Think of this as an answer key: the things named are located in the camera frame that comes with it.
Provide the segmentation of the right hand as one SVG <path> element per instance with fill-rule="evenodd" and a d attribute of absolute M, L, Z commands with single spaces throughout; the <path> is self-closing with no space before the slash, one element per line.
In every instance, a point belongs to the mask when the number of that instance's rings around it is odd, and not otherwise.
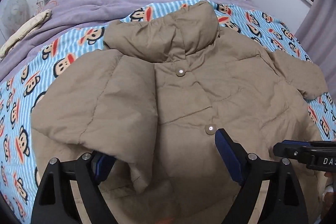
<path fill-rule="evenodd" d="M 328 186 L 322 197 L 322 219 L 335 203 L 335 173 L 325 172 L 324 176 L 327 177 Z"/>

